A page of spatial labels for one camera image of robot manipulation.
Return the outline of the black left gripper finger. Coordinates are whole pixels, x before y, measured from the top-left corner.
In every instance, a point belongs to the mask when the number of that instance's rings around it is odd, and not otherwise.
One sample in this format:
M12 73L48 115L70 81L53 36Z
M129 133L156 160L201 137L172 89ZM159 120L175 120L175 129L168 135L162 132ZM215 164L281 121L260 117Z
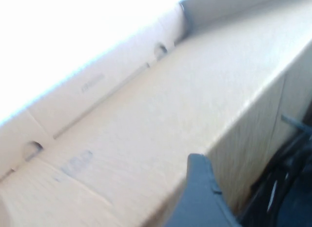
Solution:
M210 160L192 153L187 160L186 184L168 227L239 227L216 182Z

